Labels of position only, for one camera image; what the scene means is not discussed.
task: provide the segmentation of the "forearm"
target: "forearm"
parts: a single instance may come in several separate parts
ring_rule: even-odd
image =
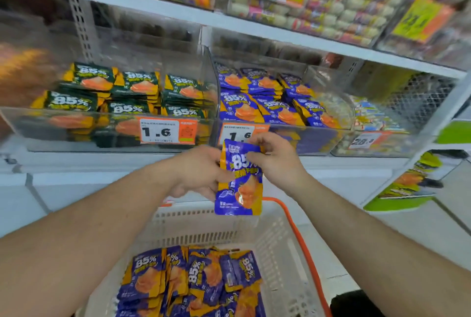
[[[387,317],[468,316],[471,273],[350,204],[312,177],[293,198]]]
[[[2,238],[0,315],[70,316],[169,194],[163,162]]]

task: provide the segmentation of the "shopping basket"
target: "shopping basket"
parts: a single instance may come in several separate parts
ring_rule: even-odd
[[[288,208],[275,198],[263,199],[259,217],[216,215],[210,201],[165,204],[93,291],[80,315],[115,317],[115,296],[134,255],[189,244],[253,250],[267,317],[331,317],[309,251]]]

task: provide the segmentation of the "person's right arm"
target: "person's right arm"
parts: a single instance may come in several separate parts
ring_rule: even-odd
[[[309,175],[288,141],[254,136],[249,153],[268,180],[303,208],[356,283],[387,317],[471,315],[471,272],[381,223]]]

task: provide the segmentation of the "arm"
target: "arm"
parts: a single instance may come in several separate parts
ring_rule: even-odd
[[[303,208],[358,285],[387,317],[465,317],[471,272],[382,224],[324,187],[278,135],[254,136],[267,152],[247,159]]]
[[[72,315],[165,197],[234,179],[220,155],[200,146],[145,166],[0,239],[0,316]]]

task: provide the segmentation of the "person's right hand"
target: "person's right hand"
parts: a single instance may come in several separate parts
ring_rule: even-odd
[[[311,178],[294,148],[281,136],[265,132],[252,136],[248,142],[262,146],[270,154],[249,152],[247,160],[261,167],[265,177],[287,195],[292,196],[301,183]]]

